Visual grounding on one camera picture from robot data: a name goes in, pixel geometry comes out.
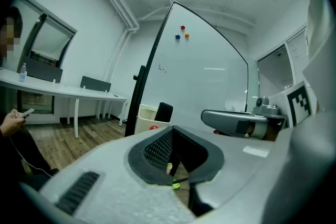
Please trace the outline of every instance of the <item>smartphone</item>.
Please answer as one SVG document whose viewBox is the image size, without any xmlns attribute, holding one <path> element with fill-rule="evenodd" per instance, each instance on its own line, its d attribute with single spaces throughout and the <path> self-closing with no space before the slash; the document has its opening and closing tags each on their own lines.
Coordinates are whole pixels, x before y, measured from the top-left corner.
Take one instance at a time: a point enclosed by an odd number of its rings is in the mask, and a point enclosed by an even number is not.
<svg viewBox="0 0 336 224">
<path fill-rule="evenodd" d="M 34 109 L 29 109 L 27 110 L 25 113 L 22 113 L 18 118 L 25 118 L 27 117 L 29 114 L 33 113 L 34 112 Z"/>
</svg>

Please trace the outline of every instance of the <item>whiteboard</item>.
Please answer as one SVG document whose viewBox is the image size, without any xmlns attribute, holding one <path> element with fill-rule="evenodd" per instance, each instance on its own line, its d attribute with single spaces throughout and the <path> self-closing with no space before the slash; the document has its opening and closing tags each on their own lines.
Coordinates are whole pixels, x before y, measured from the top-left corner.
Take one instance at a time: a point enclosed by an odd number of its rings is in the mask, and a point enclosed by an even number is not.
<svg viewBox="0 0 336 224">
<path fill-rule="evenodd" d="M 201 121 L 201 112 L 244 112 L 247 86 L 247 63 L 236 49 L 198 15 L 174 3 L 150 66 L 141 104 L 158 107 L 165 102 L 174 107 L 172 125 L 212 131 Z"/>
</svg>

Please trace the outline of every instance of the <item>desk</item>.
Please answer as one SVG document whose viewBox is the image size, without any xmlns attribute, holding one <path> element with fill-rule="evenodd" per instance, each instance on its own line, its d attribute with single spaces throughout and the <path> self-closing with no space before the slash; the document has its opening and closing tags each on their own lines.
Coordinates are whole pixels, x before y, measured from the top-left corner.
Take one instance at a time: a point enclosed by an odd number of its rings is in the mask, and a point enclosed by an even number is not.
<svg viewBox="0 0 336 224">
<path fill-rule="evenodd" d="M 92 99 L 98 101 L 121 101 L 123 102 L 121 117 L 119 125 L 121 126 L 122 120 L 125 114 L 126 100 L 127 98 L 120 95 L 116 96 L 111 92 L 99 92 L 93 90 L 87 90 L 80 87 L 67 86 L 60 83 L 53 83 L 46 80 L 36 79 L 32 77 L 26 78 L 26 82 L 19 82 L 19 73 L 0 68 L 0 86 L 12 88 L 15 90 L 40 93 L 52 96 L 60 96 L 68 98 L 68 115 L 67 122 L 70 124 L 69 107 L 70 98 L 75 98 L 75 117 L 74 117 L 74 127 L 75 127 L 75 138 L 78 138 L 78 106 L 79 99 Z M 104 106 L 103 115 L 106 113 L 106 106 Z M 108 118 L 111 116 L 111 108 L 109 109 Z"/>
</svg>

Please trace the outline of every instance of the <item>water bottle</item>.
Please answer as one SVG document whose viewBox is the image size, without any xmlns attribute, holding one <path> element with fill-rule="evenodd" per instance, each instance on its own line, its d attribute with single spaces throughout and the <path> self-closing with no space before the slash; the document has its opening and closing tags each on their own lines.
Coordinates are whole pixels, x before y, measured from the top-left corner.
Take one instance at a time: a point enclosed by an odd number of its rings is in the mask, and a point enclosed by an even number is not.
<svg viewBox="0 0 336 224">
<path fill-rule="evenodd" d="M 20 72 L 20 82 L 25 82 L 26 81 L 26 63 L 24 62 L 22 67 L 21 67 L 21 72 Z"/>
</svg>

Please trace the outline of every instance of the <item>cable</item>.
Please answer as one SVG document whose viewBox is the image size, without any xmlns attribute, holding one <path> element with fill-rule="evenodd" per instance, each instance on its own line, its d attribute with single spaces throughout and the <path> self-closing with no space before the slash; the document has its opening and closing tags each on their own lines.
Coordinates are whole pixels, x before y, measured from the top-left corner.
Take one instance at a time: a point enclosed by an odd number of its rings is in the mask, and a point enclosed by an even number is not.
<svg viewBox="0 0 336 224">
<path fill-rule="evenodd" d="M 10 141 L 11 141 L 11 143 L 12 143 L 12 145 L 13 145 L 13 147 L 16 149 L 16 151 L 17 151 L 17 153 L 20 155 L 20 157 L 30 166 L 30 167 L 32 167 L 32 168 L 34 168 L 34 169 L 36 169 L 36 170 L 41 170 L 43 173 L 45 173 L 47 176 L 49 176 L 50 178 L 52 178 L 52 176 L 51 175 L 49 175 L 46 171 L 44 171 L 43 169 L 41 169 L 41 168 L 36 168 L 34 165 L 31 165 L 28 161 L 26 161 L 26 159 L 25 158 L 23 158 L 23 156 L 21 155 L 21 153 L 17 150 L 17 148 L 16 148 L 16 146 L 14 145 L 14 142 L 13 142 L 13 140 L 12 140 L 12 138 L 11 137 L 9 137 L 9 139 L 10 139 Z"/>
<path fill-rule="evenodd" d="M 177 179 L 177 180 L 173 181 L 173 184 L 181 183 L 181 182 L 185 182 L 185 181 L 187 181 L 187 180 L 189 180 L 188 177 L 181 178 L 181 179 Z"/>
</svg>

